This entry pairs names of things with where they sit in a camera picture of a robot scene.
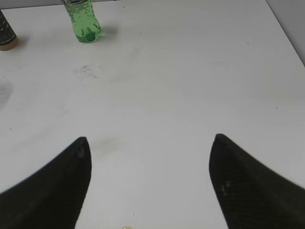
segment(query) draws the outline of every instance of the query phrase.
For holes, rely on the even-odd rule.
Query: wooden base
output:
[[[6,45],[0,45],[0,50],[1,51],[7,51],[10,50],[12,48],[15,48],[19,43],[19,38],[16,37],[11,43],[6,44]]]

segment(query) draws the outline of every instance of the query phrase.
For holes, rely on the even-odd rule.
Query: gray wall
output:
[[[267,0],[305,64],[305,0]]]
[[[0,9],[59,5],[61,0],[0,0]]]

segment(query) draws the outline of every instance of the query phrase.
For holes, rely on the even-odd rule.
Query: stain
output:
[[[101,65],[88,64],[74,71],[82,78],[98,79],[104,74],[105,70]]]
[[[221,191],[223,193],[223,195],[226,197],[229,195],[229,188],[232,186],[232,183],[231,181],[227,180],[226,182],[224,182],[222,185],[221,185]]]
[[[98,157],[111,154],[117,151],[121,146],[121,142],[116,137],[108,137],[90,143],[92,153],[96,153]]]
[[[132,49],[132,51],[130,52],[130,54],[129,54],[130,58],[131,58],[131,59],[136,58],[136,57],[140,54],[140,51],[141,51],[141,50],[142,50],[141,48],[134,47],[134,48]]]
[[[0,82],[0,110],[2,110],[9,101],[13,93],[13,84],[10,82]]]

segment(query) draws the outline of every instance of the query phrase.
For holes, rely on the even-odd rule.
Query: white table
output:
[[[92,44],[63,6],[4,10],[23,42],[0,53],[0,191],[86,136],[77,229],[225,229],[216,133],[305,187],[305,70],[265,0],[94,8],[107,35]]]

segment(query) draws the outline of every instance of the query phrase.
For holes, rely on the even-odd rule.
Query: bottle label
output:
[[[0,45],[11,43],[16,38],[16,34],[10,24],[0,11]]]

